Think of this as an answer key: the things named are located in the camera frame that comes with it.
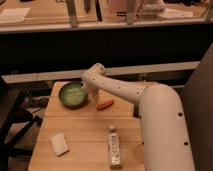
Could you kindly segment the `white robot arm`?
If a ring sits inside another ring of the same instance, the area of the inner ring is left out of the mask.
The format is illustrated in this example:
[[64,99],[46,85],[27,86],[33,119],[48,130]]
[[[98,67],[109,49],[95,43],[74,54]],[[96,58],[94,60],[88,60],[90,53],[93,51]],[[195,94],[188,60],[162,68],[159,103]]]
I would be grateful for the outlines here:
[[165,84],[137,85],[105,76],[96,63],[82,74],[91,95],[100,89],[139,108],[145,171],[195,171],[181,99]]

